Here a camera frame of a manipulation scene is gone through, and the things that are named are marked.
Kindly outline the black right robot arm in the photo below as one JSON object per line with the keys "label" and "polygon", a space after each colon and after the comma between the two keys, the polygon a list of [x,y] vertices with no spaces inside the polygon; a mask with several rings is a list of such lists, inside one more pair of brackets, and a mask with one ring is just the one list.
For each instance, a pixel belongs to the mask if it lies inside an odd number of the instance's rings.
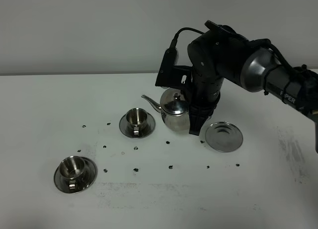
{"label": "black right robot arm", "polygon": [[199,135],[213,114],[225,79],[249,92],[272,94],[317,122],[317,73],[306,65],[291,66],[268,39],[248,40],[227,25],[211,21],[205,25],[208,31],[187,48],[193,84],[190,134]]}

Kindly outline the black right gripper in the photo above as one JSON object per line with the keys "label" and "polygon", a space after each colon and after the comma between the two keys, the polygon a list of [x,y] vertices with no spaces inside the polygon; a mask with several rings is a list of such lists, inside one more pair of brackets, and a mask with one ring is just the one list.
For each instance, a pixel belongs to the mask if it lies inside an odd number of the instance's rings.
{"label": "black right gripper", "polygon": [[221,97],[224,78],[220,75],[206,77],[192,73],[192,99],[189,108],[189,134],[198,136],[207,119],[212,116]]}

